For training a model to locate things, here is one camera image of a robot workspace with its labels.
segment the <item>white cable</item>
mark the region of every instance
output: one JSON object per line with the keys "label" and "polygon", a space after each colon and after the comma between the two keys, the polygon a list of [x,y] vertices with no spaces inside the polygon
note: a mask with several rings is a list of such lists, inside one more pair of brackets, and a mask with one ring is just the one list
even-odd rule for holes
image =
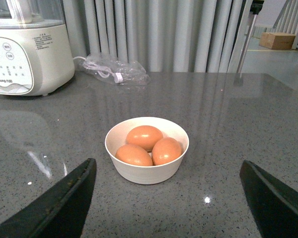
{"label": "white cable", "polygon": [[90,70],[95,70],[102,78],[108,78],[110,75],[113,75],[115,83],[121,83],[123,81],[123,77],[121,73],[113,73],[109,67],[97,65],[95,62],[86,61],[86,58],[82,56],[76,56],[73,58],[85,60],[84,67]]}

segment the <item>button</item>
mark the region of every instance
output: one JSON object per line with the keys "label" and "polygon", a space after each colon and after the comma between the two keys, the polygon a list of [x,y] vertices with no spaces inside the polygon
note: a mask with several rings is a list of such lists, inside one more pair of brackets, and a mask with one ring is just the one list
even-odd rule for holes
{"label": "button", "polygon": [[8,43],[4,43],[2,46],[3,46],[3,48],[4,48],[6,51],[10,51],[10,50],[11,50],[11,45],[9,45]]}
{"label": "button", "polygon": [[14,59],[14,55],[13,55],[11,52],[7,52],[5,55],[6,55],[6,57],[7,57],[9,60],[13,60],[13,59]]}

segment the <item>metal pole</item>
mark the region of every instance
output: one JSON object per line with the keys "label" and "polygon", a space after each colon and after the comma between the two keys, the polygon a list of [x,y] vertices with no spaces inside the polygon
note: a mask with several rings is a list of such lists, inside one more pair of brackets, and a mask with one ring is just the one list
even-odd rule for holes
{"label": "metal pole", "polygon": [[246,41],[245,41],[244,48],[243,48],[243,51],[242,51],[242,56],[241,56],[241,58],[239,60],[239,63],[238,63],[237,73],[241,73],[241,71],[242,71],[242,67],[243,67],[243,64],[244,64],[245,56],[246,56],[248,45],[249,45],[249,41],[250,41],[250,38],[251,38],[251,36],[253,34],[253,31],[254,31],[254,28],[255,28],[255,22],[256,22],[257,16],[258,16],[257,14],[254,14],[253,22],[252,22],[252,24],[250,25],[250,27],[248,29],[248,33],[247,33],[247,36],[246,36]]}

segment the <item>control panel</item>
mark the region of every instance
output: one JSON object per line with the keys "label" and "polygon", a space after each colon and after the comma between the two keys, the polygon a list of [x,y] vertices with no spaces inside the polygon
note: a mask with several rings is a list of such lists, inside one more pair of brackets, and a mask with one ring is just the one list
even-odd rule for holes
{"label": "control panel", "polygon": [[23,47],[0,37],[0,93],[22,94],[32,87],[33,74]]}

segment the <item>floor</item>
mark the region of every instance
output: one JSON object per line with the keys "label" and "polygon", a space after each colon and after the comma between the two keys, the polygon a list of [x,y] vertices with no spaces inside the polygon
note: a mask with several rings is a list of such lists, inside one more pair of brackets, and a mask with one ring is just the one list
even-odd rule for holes
{"label": "floor", "polygon": [[242,72],[267,73],[298,90],[298,51],[271,50],[259,46],[259,39],[251,38]]}

